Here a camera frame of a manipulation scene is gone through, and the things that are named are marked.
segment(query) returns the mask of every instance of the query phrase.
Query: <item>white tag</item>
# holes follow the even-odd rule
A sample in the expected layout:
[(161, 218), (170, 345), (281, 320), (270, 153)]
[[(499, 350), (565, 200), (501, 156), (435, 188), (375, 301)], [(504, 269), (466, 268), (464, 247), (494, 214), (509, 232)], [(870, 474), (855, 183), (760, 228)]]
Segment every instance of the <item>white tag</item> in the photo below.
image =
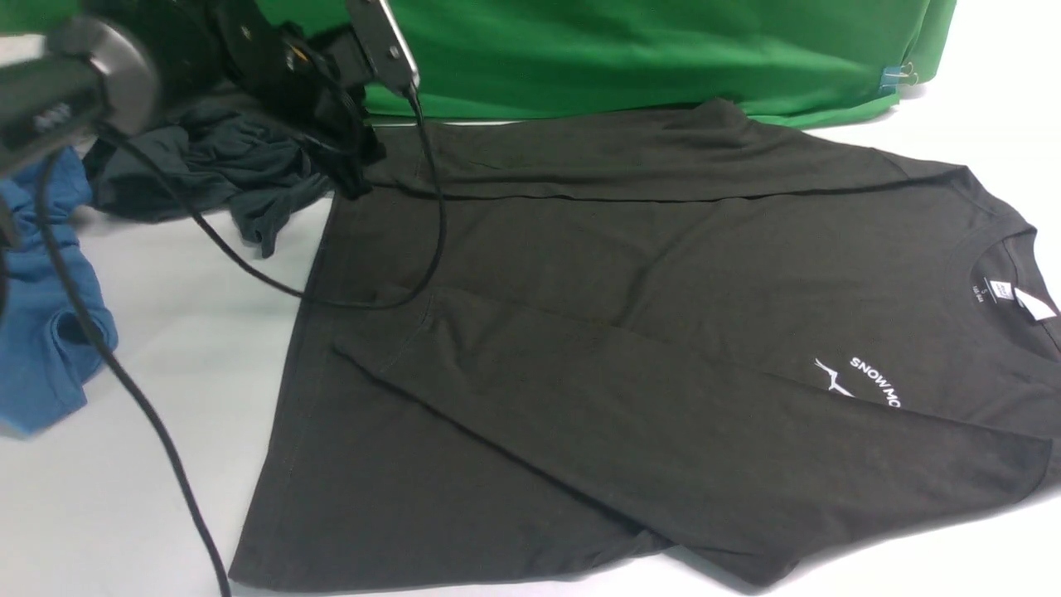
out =
[(1036, 318), (1036, 321), (1043, 321), (1058, 317), (1058, 315), (1054, 313), (1054, 310), (1051, 310), (1046, 303), (1040, 301), (1039, 298), (1036, 298), (1020, 287), (1014, 287), (1013, 289), (1016, 293), (1016, 302), (1020, 303), (1025, 310), (1028, 310), (1028, 313), (1031, 314), (1031, 317)]
[(1013, 300), (1013, 284), (1008, 281), (998, 281), (996, 279), (990, 280), (991, 292), (994, 293), (995, 298), (1002, 298), (1003, 301)]

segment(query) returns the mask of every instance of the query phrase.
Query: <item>sleeve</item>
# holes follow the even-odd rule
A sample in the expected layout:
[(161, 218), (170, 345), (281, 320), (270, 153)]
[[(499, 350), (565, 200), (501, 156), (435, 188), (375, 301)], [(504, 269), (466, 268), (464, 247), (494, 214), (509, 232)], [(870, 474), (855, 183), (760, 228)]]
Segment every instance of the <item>sleeve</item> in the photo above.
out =
[(369, 375), (756, 585), (1017, 502), (1053, 449), (458, 289), (356, 318), (335, 349)]

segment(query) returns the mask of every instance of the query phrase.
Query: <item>binder clip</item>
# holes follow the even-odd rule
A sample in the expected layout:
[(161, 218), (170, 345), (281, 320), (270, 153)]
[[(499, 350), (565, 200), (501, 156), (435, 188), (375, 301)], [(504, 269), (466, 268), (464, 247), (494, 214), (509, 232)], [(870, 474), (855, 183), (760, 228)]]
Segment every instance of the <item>binder clip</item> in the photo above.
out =
[(888, 66), (881, 71), (880, 91), (892, 92), (899, 87), (912, 87), (920, 78), (914, 70), (914, 63), (908, 62), (902, 66)]

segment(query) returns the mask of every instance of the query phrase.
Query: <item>white print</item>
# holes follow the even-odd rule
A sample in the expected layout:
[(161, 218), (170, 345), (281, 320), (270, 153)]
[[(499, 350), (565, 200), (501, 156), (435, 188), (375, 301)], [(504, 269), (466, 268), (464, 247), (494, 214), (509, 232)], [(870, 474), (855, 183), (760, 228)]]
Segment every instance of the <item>white print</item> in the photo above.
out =
[(1013, 284), (1008, 281), (998, 281), (996, 279), (988, 281), (991, 283), (991, 292), (995, 295), (995, 298), (1002, 298), (1003, 301), (1013, 300)]
[(47, 133), (60, 124), (65, 124), (73, 116), (70, 104), (59, 103), (33, 117), (33, 126), (37, 133)]
[(820, 370), (822, 370), (822, 371), (824, 371), (825, 373), (829, 374), (829, 391), (832, 392), (833, 390), (835, 390), (835, 391), (843, 394), (845, 397), (851, 397), (852, 399), (855, 397), (851, 392), (848, 392), (843, 388), (840, 388), (840, 385), (836, 383), (836, 379), (839, 377), (839, 375), (840, 375), (839, 373), (837, 373), (837, 372), (829, 369), (828, 367), (821, 365), (821, 362), (819, 362), (818, 359), (814, 359), (814, 365), (816, 365), (818, 367), (818, 369), (820, 369)]
[(903, 406), (902, 401), (900, 401), (899, 397), (895, 396), (895, 389), (891, 386), (891, 383), (888, 382), (884, 374), (873, 369), (868, 363), (859, 359), (858, 357), (851, 359), (851, 367), (865, 373), (866, 377), (872, 380), (873, 383), (881, 388), (881, 391), (884, 392), (885, 398), (888, 400), (889, 406), (893, 406), (895, 408), (901, 408)]

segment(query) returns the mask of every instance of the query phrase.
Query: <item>neck label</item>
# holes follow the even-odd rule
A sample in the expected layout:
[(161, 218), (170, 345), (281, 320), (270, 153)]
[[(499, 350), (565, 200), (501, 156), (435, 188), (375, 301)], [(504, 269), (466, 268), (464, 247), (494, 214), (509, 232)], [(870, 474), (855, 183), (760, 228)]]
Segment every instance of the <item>neck label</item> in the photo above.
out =
[(1020, 287), (1014, 287), (1013, 294), (1016, 297), (1017, 304), (1027, 310), (1028, 314), (1030, 314), (1036, 321), (1043, 321), (1058, 317), (1049, 305), (1040, 301), (1039, 298), (1036, 298)]

